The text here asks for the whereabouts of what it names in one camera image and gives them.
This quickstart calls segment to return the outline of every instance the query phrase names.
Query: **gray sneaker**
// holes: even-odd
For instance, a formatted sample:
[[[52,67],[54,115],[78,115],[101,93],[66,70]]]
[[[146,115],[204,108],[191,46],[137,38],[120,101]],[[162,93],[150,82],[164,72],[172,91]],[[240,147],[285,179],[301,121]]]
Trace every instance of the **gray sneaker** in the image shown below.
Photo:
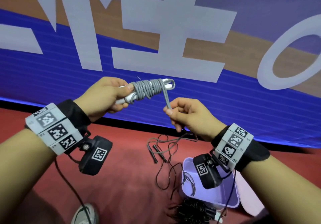
[[[98,213],[94,206],[91,204],[85,204],[85,208],[89,215],[91,224],[99,224]],[[74,214],[71,224],[89,224],[88,218],[82,206],[80,206]]]

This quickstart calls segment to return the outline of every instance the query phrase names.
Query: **purple container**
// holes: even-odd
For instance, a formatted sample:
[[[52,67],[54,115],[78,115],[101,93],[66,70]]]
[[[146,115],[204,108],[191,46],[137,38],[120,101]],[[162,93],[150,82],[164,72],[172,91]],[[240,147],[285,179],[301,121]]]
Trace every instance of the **purple container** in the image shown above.
[[[183,170],[187,173],[189,173],[196,186],[196,192],[194,196],[191,196],[192,194],[192,185],[189,181],[186,181],[180,190],[180,195],[183,198],[195,198],[201,201],[204,201],[208,204],[211,204],[216,207],[224,207],[226,205],[227,199],[230,196],[233,181],[234,181],[234,175],[231,174],[228,178],[224,179],[223,182],[216,188],[212,189],[205,189],[202,185],[201,179],[198,176],[197,170],[193,164],[193,158],[188,157],[183,162]],[[223,169],[218,166],[217,170],[219,171],[221,176],[225,176],[226,173],[223,171]],[[229,204],[227,207],[230,208],[236,208],[238,207],[240,201],[239,201],[239,194],[236,188],[236,185],[234,186],[232,197],[229,201]]]

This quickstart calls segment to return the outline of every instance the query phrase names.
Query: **red floor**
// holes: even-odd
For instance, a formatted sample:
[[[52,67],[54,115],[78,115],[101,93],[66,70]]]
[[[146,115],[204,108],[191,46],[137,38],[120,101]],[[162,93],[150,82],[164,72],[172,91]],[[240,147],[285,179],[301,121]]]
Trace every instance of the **red floor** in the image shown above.
[[[0,109],[0,115],[2,119],[0,129],[3,132],[0,142],[2,142],[22,129],[24,118],[29,114]],[[113,148],[100,173],[96,176],[81,174],[77,165],[65,155],[58,157],[58,164],[83,201],[92,202],[98,207],[101,223],[172,222],[166,216],[166,208],[173,202],[179,201],[179,196],[174,194],[175,200],[171,202],[169,200],[171,189],[163,191],[157,188],[155,175],[159,170],[160,160],[158,164],[154,164],[146,149],[147,140],[158,135],[94,124],[89,130],[93,136],[100,135],[113,142]],[[179,150],[174,155],[172,163],[182,162],[186,157],[194,157],[210,149],[211,145],[207,142],[180,141]],[[321,176],[318,174],[321,167],[320,151],[314,150],[313,153],[272,152],[272,155],[321,187]],[[74,158],[81,158],[78,150],[72,155]],[[167,184],[168,171],[169,167],[166,165],[159,178],[163,185]],[[58,211],[66,223],[71,221],[79,202],[58,175],[54,165],[50,166],[34,189]],[[224,223],[236,224],[246,219],[249,219],[249,216],[240,207],[237,210],[229,209]]]

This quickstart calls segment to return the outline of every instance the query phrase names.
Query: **black jump rope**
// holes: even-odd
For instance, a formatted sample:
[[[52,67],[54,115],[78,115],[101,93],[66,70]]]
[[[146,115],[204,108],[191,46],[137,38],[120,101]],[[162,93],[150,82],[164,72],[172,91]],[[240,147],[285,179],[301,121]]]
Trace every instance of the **black jump rope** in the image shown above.
[[[165,85],[166,84],[170,84],[172,83],[172,88],[171,89],[166,89]],[[152,79],[152,80],[144,80],[144,81],[138,81],[138,82],[132,82],[132,84],[134,85],[134,90],[135,93],[133,95],[137,96],[137,100],[142,100],[144,97],[147,97],[148,99],[150,99],[152,96],[159,94],[163,91],[164,93],[164,97],[165,97],[165,101],[166,101],[166,105],[168,108],[171,108],[170,102],[169,102],[169,98],[168,98],[168,94],[167,94],[167,90],[172,90],[175,88],[175,82],[172,79],[169,79],[167,81],[165,81],[165,83],[163,82],[162,79]],[[133,103],[133,100],[129,100],[126,101],[127,103]],[[173,194],[176,190],[179,189],[179,187],[181,185],[183,185],[186,181],[189,181],[192,185],[192,194],[191,196],[195,195],[196,192],[196,187],[195,187],[195,182],[193,180],[193,178],[191,177],[191,175],[187,172],[185,172],[183,170],[183,165],[181,162],[172,165],[171,164],[171,160],[172,160],[172,156],[177,152],[179,145],[178,145],[178,141],[179,140],[189,140],[189,141],[193,141],[193,142],[197,142],[198,138],[195,135],[195,139],[190,139],[190,138],[186,138],[186,136],[188,135],[194,135],[191,132],[187,132],[184,128],[183,128],[183,132],[184,134],[176,139],[173,140],[169,140],[168,136],[165,134],[161,134],[158,136],[158,138],[151,138],[149,139],[148,143],[147,143],[147,149],[150,152],[150,155],[152,156],[154,163],[157,163],[158,160],[156,159],[154,154],[158,154],[161,158],[162,158],[162,164],[161,167],[158,171],[158,173],[156,174],[155,177],[155,182],[156,185],[159,187],[159,189],[162,190],[166,190],[169,188],[170,184],[171,184],[171,171],[173,170],[174,172],[174,185],[173,185],[173,189],[172,189],[172,193],[171,193],[171,197],[170,200],[172,200],[173,198]],[[161,136],[165,136],[166,140],[160,140]],[[153,151],[150,147],[150,143],[156,143],[154,144],[152,147],[155,149],[155,151]],[[169,143],[168,144],[168,148],[165,151],[162,151],[162,149],[159,147],[158,143]],[[171,153],[171,149],[174,148],[176,146],[176,149],[173,153]],[[165,158],[164,153],[168,152],[169,153],[169,158],[168,160]],[[70,159],[72,161],[74,161],[75,163],[78,163],[79,161],[75,160],[74,158],[72,158],[70,155],[68,155],[70,157]],[[161,172],[164,163],[167,163],[171,166],[169,174],[168,174],[168,184],[166,187],[161,187],[158,183],[158,175]],[[175,166],[180,165],[180,167],[182,168],[182,174],[183,174],[183,181],[178,184],[176,186],[176,178],[177,178],[177,174],[176,174],[176,170],[175,170]],[[88,219],[89,224],[92,224],[89,214],[88,214],[88,210],[85,207],[81,197],[79,196],[78,192],[74,189],[74,187],[71,185],[71,183],[67,180],[67,178],[62,174],[59,166],[58,166],[58,162],[55,159],[55,167],[59,173],[59,175],[62,177],[62,179],[66,182],[66,184],[70,187],[70,189],[74,192],[74,194],[76,195],[78,201],[80,202],[82,208],[85,211],[86,217]],[[219,220],[222,218],[222,216],[224,216],[223,214],[225,213],[226,216],[226,211],[227,211],[227,205],[229,204],[229,201],[232,197],[233,194],[233,190],[234,190],[234,186],[235,186],[235,176],[234,176],[234,181],[233,181],[233,186],[232,186],[232,190],[231,193],[229,195],[229,198],[226,202],[226,205],[223,209],[223,211],[220,214],[220,217],[217,221],[217,224],[219,223]],[[186,198],[183,203],[181,205],[176,205],[173,207],[168,208],[169,210],[176,210],[176,212],[172,215],[167,214],[167,216],[173,218],[177,224],[207,224],[209,223],[210,220],[214,220],[215,219],[215,215],[216,215],[216,210],[212,207],[207,206],[204,202],[196,200],[194,198]]]

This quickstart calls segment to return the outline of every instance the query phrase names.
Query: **black trim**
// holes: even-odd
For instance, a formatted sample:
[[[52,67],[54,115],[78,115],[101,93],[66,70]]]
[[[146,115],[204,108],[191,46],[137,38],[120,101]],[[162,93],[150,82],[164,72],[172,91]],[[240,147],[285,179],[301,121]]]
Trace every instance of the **black trim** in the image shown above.
[[[41,109],[41,107],[38,106],[31,106],[31,105],[25,105],[25,104],[19,104],[15,102],[8,102],[8,101],[2,101],[0,100],[0,108],[20,111],[20,112],[29,112],[34,113]],[[154,126],[144,123],[138,123],[138,122],[130,122],[125,120],[117,120],[117,119],[111,119],[111,118],[100,118],[95,124],[105,125],[105,126],[111,126],[116,128],[122,128],[122,129],[131,129],[131,130],[137,130],[137,131],[143,131],[143,132],[149,132],[149,133],[157,133],[157,134],[166,134],[171,135],[174,137],[179,137],[182,134],[176,132],[175,129],[162,127],[162,126]],[[266,147],[268,150],[272,151],[282,151],[282,152],[293,152],[293,153],[307,153],[304,148],[295,147],[295,146],[288,146],[288,145],[279,145],[279,144],[272,144],[272,143],[265,143],[260,142],[264,147]]]

